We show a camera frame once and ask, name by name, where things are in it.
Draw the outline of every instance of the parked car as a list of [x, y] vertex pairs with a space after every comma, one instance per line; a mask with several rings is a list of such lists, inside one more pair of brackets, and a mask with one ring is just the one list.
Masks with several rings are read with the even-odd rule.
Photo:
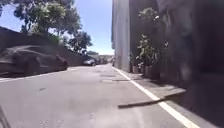
[[16, 46], [0, 54], [0, 73], [39, 73], [63, 71], [68, 68], [65, 59], [45, 46]]
[[96, 60], [93, 58], [89, 58], [83, 62], [83, 65], [96, 66]]

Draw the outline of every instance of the sidewalk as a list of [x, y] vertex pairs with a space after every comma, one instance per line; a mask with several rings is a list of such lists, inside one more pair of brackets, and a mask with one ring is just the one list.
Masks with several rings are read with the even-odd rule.
[[175, 87], [174, 85], [169, 84], [155, 84], [151, 82], [149, 79], [145, 79], [141, 77], [141, 74], [131, 74], [127, 72], [123, 72], [125, 75], [127, 75], [131, 80], [137, 82], [142, 87], [156, 95], [160, 98], [158, 102], [154, 103], [135, 103], [132, 105], [132, 107], [141, 107], [145, 105], [152, 105], [157, 104], [159, 102], [166, 102], [168, 105], [170, 105], [172, 108], [183, 114], [185, 117], [190, 119], [191, 121], [195, 122], [197, 125], [199, 125], [201, 128], [215, 128], [216, 126], [212, 123], [209, 123], [209, 121], [206, 121], [204, 114], [200, 113], [200, 108], [197, 107], [195, 104], [196, 99], [195, 97], [198, 97], [199, 95], [195, 95], [194, 91], [195, 88], [189, 88], [188, 90], [193, 91], [186, 91], [185, 89]]

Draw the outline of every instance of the plant pot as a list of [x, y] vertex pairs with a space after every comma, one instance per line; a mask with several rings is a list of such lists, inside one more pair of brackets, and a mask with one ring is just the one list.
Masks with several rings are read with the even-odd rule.
[[138, 72], [138, 66], [132, 66], [132, 72], [133, 72], [134, 74], [139, 73], [139, 72]]

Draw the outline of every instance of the sky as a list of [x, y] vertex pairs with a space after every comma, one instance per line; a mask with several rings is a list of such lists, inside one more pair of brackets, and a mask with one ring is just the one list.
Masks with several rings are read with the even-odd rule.
[[[93, 46], [88, 50], [100, 54], [113, 54], [111, 48], [112, 0], [75, 0], [83, 25], [92, 38]], [[13, 16], [14, 8], [5, 6], [0, 17], [0, 26], [20, 31], [22, 21]]]

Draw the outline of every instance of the asphalt road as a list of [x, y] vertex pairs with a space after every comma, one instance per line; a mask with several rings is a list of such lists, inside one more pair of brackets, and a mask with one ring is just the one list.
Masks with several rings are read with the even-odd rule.
[[0, 80], [0, 116], [11, 128], [184, 128], [158, 104], [119, 108], [146, 101], [109, 65]]

